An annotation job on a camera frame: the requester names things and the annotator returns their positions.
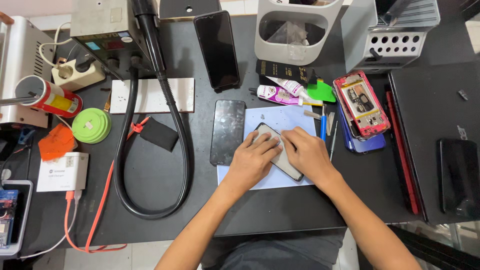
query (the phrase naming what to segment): blue screwdriver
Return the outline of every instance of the blue screwdriver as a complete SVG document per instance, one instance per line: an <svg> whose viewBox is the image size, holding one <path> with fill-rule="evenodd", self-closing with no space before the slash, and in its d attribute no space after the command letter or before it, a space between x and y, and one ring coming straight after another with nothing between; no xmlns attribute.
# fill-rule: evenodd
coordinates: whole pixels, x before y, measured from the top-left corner
<svg viewBox="0 0 480 270"><path fill-rule="evenodd" d="M327 137L327 115L326 115L326 105L322 106L322 123L320 126L320 138L325 141Z"/></svg>

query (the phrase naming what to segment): white usb charger box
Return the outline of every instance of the white usb charger box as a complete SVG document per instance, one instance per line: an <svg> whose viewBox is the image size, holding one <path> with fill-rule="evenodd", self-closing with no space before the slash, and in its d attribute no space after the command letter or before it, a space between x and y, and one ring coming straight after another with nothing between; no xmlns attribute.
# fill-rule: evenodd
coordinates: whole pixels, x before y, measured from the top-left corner
<svg viewBox="0 0 480 270"><path fill-rule="evenodd" d="M40 163L37 192L85 189L88 154L70 152L63 157Z"/></svg>

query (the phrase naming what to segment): work desk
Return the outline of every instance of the work desk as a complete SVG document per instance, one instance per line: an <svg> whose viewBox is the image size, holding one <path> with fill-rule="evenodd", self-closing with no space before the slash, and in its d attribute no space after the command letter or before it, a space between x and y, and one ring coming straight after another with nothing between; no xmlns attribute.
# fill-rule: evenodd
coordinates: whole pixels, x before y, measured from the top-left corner
<svg viewBox="0 0 480 270"><path fill-rule="evenodd" d="M309 65L314 67L316 73L328 84L346 73L339 21L341 14L333 25L320 56ZM134 217L121 205L112 182L92 245L175 238L217 187L216 168L209 163L215 101L243 100L248 109L277 106L252 96L248 91L249 87L259 85L259 76L255 72L257 57L253 49L256 16L232 16L231 22L241 87L221 93L214 92L210 87L192 22L160 25L161 46L168 77L195 78L195 112L181 114L187 133L191 134L193 141L195 160L193 185L187 200L176 213L162 220L145 221ZM58 50L62 54L65 52L68 54L72 46L73 44L59 46ZM371 83L379 98L383 97L384 85L388 84L387 77L372 76ZM111 79L107 78L99 84L75 93L82 97L84 108L103 109L108 91L102 91L101 88L110 87ZM336 112L336 106L329 106L328 111ZM76 224L70 233L78 246L84 246L86 243L120 135L124 116L110 116L112 128L105 140L95 145L79 143L75 150L90 154L87 187L80 200ZM139 122L145 116L136 114L133 121ZM151 116L175 129L169 113ZM54 118L51 122L51 127L54 127L59 121ZM319 121L316 121L316 125L318 132ZM43 129L37 132L36 141L44 137L48 131L49 129ZM333 165L342 173L360 199L385 223L421 219L421 216L413 215L405 206L390 132L385 133L385 138L387 146L384 149L368 154L354 154L345 148L342 132L337 132ZM327 145L330 140L331 136L327 137ZM174 203L182 181L183 162L180 144L177 143L173 152L169 153L134 135L127 145L125 182L133 201L147 209L160 209ZM37 180L39 163L38 147L35 146L30 168L30 180L34 183ZM18 172L19 177L16 179L20 179L23 174L24 172ZM62 238L65 207L64 192L33 193L22 254L45 250ZM247 192L228 212L215 235L315 230L342 226L345 226L344 220L325 194L315 186L299 186Z"/></svg>

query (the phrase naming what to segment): white paper sheet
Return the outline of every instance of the white paper sheet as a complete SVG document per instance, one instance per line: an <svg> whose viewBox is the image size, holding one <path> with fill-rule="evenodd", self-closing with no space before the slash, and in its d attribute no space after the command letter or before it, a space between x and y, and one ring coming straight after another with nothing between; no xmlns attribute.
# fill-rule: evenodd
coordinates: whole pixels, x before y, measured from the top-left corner
<svg viewBox="0 0 480 270"><path fill-rule="evenodd" d="M312 117L303 115L304 110L312 111L310 105L301 106L278 106L267 108L256 108L245 110L245 128L243 139L248 133L255 130L259 123L264 122L278 133L280 130L293 129L296 126L303 128L308 134L316 136L315 124ZM222 182L227 174L229 166L217 165L217 181ZM288 186L310 185L313 184L306 176L300 182L293 180L290 176L282 172L277 166L272 166L269 174L263 178L254 189L278 188Z"/></svg>
<svg viewBox="0 0 480 270"><path fill-rule="evenodd" d="M195 79L168 79L173 97L180 112L194 111ZM112 99L110 113L125 113L127 110L130 80L112 81ZM135 113L170 112L162 88L157 79L138 81Z"/></svg>

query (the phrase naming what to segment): glue bottle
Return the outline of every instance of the glue bottle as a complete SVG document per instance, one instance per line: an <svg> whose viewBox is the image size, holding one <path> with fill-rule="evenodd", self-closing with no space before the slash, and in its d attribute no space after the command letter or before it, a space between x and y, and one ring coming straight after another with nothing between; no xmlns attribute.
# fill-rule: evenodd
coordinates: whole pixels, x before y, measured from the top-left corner
<svg viewBox="0 0 480 270"><path fill-rule="evenodd" d="M286 91L291 93L294 97L301 96L303 98L310 98L307 93L304 92L304 88L296 81L279 79L274 77L268 77L270 80L276 82L279 86L283 87Z"/></svg>
<svg viewBox="0 0 480 270"><path fill-rule="evenodd" d="M248 88L252 92L256 92L259 98L263 98L275 103L283 105L302 105L303 98L295 97L281 87L275 86L259 86L258 88Z"/></svg>

